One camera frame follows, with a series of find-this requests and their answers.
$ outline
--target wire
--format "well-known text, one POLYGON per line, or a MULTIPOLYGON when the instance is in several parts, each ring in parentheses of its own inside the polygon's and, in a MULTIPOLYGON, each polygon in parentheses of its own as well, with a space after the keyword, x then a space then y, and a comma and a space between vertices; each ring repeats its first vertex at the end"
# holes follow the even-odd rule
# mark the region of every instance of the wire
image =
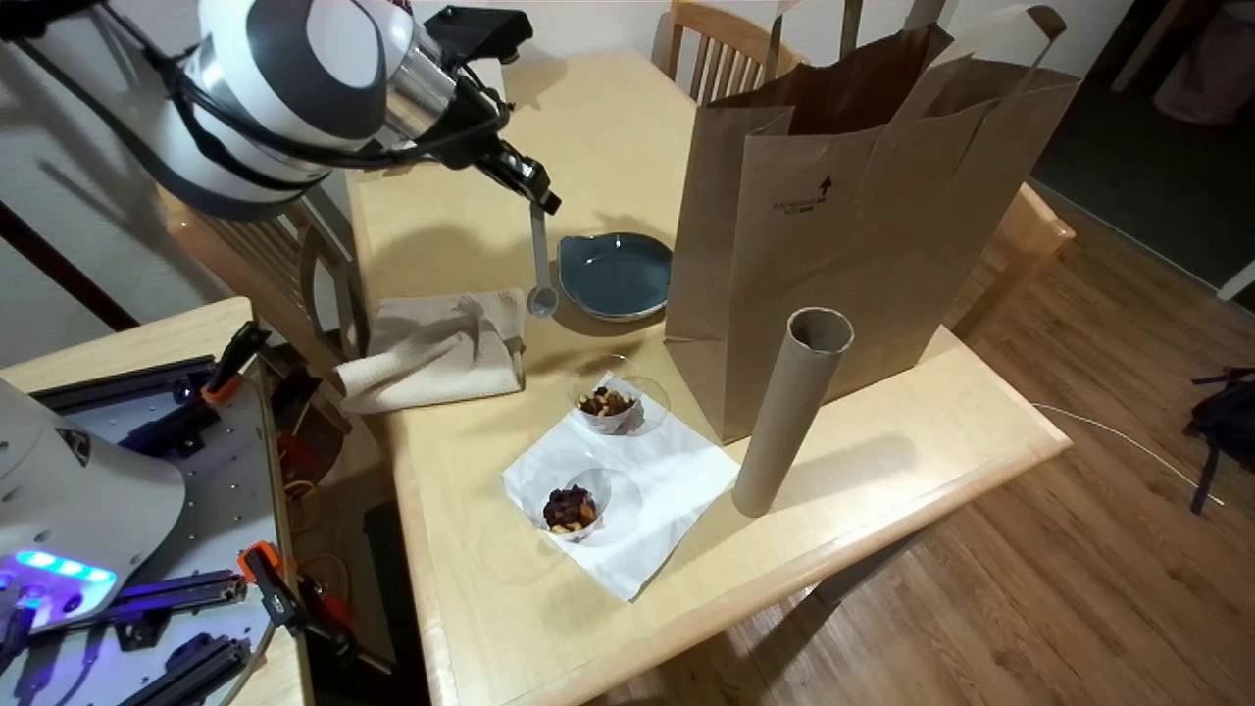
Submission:
POLYGON ((1194 486, 1168 455, 1145 446, 1141 439, 1131 439, 1131 434, 1121 433, 1121 428, 1109 428, 1109 425, 1100 425, 1100 418, 1095 418, 1095 414, 1083 414, 1083 413, 1069 413, 1069 407, 1053 407, 1053 403, 1033 403, 1033 407, 1040 407, 1040 413, 1049 413, 1049 414, 1067 414, 1067 418, 1086 425, 1086 428, 1099 428, 1099 433, 1104 433, 1104 434, 1135 446, 1135 452, 1147 455, 1151 462, 1160 462, 1160 468, 1164 468, 1172 477, 1179 477, 1185 486, 1194 486))

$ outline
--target wooden floor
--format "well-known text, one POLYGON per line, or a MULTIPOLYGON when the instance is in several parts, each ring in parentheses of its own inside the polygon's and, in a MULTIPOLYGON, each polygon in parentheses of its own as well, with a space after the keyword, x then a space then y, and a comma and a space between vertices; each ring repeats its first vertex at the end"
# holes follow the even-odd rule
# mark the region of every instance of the wooden floor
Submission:
POLYGON ((840 609, 797 600, 599 701, 1255 701, 1255 475, 1188 515, 1193 377, 1255 316, 1067 207, 1079 244, 977 340, 1075 446, 943 518, 840 609))

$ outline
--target brown paper bag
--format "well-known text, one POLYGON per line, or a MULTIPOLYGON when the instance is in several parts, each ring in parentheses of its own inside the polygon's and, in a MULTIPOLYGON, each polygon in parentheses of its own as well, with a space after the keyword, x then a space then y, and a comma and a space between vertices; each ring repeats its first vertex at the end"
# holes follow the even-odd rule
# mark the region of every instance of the brown paper bag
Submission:
POLYGON ((1075 78, 930 67, 943 48, 918 29, 699 105, 667 350, 721 439, 747 434, 798 307, 857 326, 824 401, 911 370, 1069 105, 1075 78))

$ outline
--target wooden chair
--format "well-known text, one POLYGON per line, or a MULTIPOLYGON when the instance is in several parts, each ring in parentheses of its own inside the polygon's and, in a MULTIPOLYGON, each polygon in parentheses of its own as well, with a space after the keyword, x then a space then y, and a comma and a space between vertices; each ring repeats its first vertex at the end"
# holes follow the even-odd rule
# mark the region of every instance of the wooden chair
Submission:
POLYGON ((1069 222, 1058 221, 1058 213, 1031 184, 1020 184, 1003 221, 996 222, 993 244, 980 255, 980 265, 996 276, 948 328, 955 336, 977 336, 986 316, 996 316, 996 309, 1003 309, 1010 295, 1024 289, 1069 238, 1069 222))
POLYGON ((308 201, 295 201, 269 221, 211 221, 167 192, 156 197, 156 207, 171 244, 228 289, 246 295, 314 377, 365 354, 369 316, 358 260, 308 201), (333 289, 333 335, 326 335, 314 297, 317 271, 333 289))
POLYGON ((692 101, 755 89, 760 81, 797 67, 797 56, 788 48, 777 48, 772 56, 772 31, 747 25, 743 17, 713 5, 671 0, 671 42, 662 50, 662 69, 675 81, 683 73, 686 48, 692 48, 686 86, 692 101))

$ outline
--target white napkin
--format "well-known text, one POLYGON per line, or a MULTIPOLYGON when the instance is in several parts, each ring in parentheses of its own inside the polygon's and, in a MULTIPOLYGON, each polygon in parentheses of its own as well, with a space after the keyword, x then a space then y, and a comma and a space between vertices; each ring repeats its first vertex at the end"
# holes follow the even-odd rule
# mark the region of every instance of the white napkin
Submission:
POLYGON ((735 477, 735 462, 675 418, 662 403, 632 390, 643 425, 628 434, 590 433, 571 407, 505 469, 505 499, 528 515, 559 554, 567 554, 616 600, 636 600, 662 567, 683 533, 735 477), (609 502, 588 539, 567 540, 545 531, 547 492, 564 492, 571 475, 599 468, 609 502))
POLYGON ((373 354, 335 365, 346 413, 390 413, 521 390, 521 295, 386 297, 373 354))

